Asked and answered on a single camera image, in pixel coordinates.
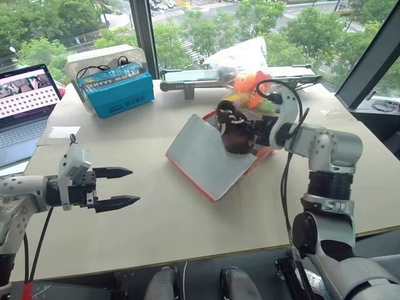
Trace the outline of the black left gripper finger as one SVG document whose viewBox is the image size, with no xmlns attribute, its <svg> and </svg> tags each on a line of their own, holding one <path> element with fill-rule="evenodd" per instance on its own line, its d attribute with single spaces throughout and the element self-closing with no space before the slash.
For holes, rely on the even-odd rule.
<svg viewBox="0 0 400 300">
<path fill-rule="evenodd" d="M 96 200 L 94 202 L 93 208 L 96 213 L 103 213 L 107 211 L 122 209 L 126 206 L 134 204 L 139 200 L 140 200 L 139 196 L 130 196 L 130 195 L 112 196 L 110 199 Z"/>
<path fill-rule="evenodd" d="M 130 169 L 126 169 L 124 167 L 96 167 L 93 168 L 92 171 L 96 179 L 116 179 L 131 175 L 133 173 Z"/>
</svg>

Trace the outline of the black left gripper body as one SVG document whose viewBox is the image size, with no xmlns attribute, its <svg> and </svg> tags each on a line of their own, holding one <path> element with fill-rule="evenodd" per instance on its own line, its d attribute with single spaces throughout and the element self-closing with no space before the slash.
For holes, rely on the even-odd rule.
<svg viewBox="0 0 400 300">
<path fill-rule="evenodd" d="M 96 175 L 94 171 L 87 171 L 69 186 L 69 201 L 73 206 L 94 208 L 97 201 Z"/>
</svg>

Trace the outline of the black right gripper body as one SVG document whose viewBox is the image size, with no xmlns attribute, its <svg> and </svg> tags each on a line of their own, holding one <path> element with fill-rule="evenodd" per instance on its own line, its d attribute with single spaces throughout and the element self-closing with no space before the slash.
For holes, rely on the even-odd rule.
<svg viewBox="0 0 400 300">
<path fill-rule="evenodd" d="M 270 133 L 277 122 L 276 116 L 263 115 L 260 120 L 252 121 L 252 128 L 256 137 L 255 143 L 261 146 L 270 146 Z"/>
</svg>

